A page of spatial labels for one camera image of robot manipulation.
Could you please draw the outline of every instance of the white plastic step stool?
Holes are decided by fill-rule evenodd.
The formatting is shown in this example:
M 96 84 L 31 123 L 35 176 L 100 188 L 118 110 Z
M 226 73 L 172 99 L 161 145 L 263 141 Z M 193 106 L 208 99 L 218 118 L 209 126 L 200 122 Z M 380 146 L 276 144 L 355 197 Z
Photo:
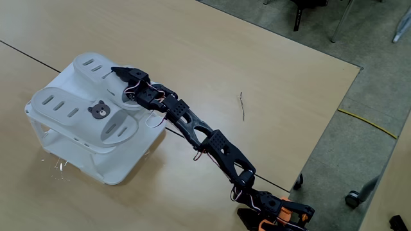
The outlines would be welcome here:
M 124 95 L 128 83 L 110 69 L 117 66 L 97 53 L 77 56 L 25 107 L 46 152 L 110 185 L 124 180 L 165 128 L 146 125 L 150 113 Z M 153 113 L 149 122 L 161 119 Z

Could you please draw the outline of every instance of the floor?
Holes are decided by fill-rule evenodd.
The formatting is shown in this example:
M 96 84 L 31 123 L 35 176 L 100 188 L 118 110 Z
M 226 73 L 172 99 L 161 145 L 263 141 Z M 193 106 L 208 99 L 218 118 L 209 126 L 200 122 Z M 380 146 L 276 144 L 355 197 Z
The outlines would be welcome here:
M 411 32 L 391 42 L 408 0 L 356 0 L 337 43 L 329 40 L 347 0 L 306 9 L 293 32 L 297 7 L 290 0 L 203 0 L 214 8 L 249 21 L 318 51 L 363 67 L 340 108 L 367 118 L 395 135 L 411 108 Z M 302 173 L 303 187 L 290 199 L 316 209 L 310 230 L 357 230 L 367 204 L 353 210 L 344 203 L 350 190 L 378 175 L 396 140 L 382 131 L 336 112 Z

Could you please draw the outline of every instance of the table surface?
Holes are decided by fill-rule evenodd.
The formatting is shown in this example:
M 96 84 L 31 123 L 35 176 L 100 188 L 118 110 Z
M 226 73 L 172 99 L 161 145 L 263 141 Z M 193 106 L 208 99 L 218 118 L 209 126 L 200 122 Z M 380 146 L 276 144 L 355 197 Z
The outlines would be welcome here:
M 221 129 L 257 173 L 286 189 L 359 71 L 193 0 L 1 0 L 1 6 L 1 40 L 60 71 L 76 55 L 96 51 L 148 72 Z M 244 229 L 226 177 L 207 158 L 193 162 L 191 146 L 170 132 L 121 185 L 101 185 L 70 165 L 60 175 L 23 112 L 58 73 L 0 48 L 0 72 L 7 76 L 0 79 L 6 107 L 0 143 L 8 154 L 1 155 L 6 216 L 0 221 L 9 230 L 43 224 L 59 230 Z M 262 180 L 255 188 L 288 195 Z
M 391 230 L 389 220 L 400 215 L 411 229 L 411 115 L 372 197 L 360 231 Z
M 60 71 L 86 51 L 142 69 L 285 189 L 360 70 L 194 0 L 1 5 L 3 41 Z

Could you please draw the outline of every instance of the robotic arm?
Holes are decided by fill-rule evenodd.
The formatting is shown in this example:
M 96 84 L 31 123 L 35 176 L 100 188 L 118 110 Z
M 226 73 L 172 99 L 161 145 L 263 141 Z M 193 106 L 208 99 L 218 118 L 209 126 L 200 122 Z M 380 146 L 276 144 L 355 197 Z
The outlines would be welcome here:
M 179 129 L 194 150 L 207 153 L 216 160 L 218 167 L 227 175 L 230 183 L 234 184 L 233 200 L 251 208 L 238 209 L 238 215 L 247 229 L 306 230 L 304 226 L 314 215 L 314 209 L 253 189 L 256 172 L 254 166 L 220 130 L 213 130 L 200 120 L 182 99 L 179 100 L 175 92 L 160 84 L 150 85 L 148 74 L 142 70 L 127 67 L 111 69 L 122 81 L 128 83 L 129 88 L 125 92 L 127 97 L 147 110 L 166 113 L 165 119 Z M 207 138 L 200 142 L 195 130 L 204 133 Z M 239 175 L 234 163 L 243 168 Z M 290 221 L 291 212 L 299 215 L 297 223 Z

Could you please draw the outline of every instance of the bear sticker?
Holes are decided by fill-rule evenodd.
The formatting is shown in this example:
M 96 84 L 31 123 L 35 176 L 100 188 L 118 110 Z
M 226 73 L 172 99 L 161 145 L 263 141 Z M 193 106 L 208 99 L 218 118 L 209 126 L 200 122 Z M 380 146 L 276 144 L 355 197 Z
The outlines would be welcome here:
M 110 108 L 100 100 L 97 105 L 88 108 L 91 115 L 96 119 L 104 119 L 110 114 Z

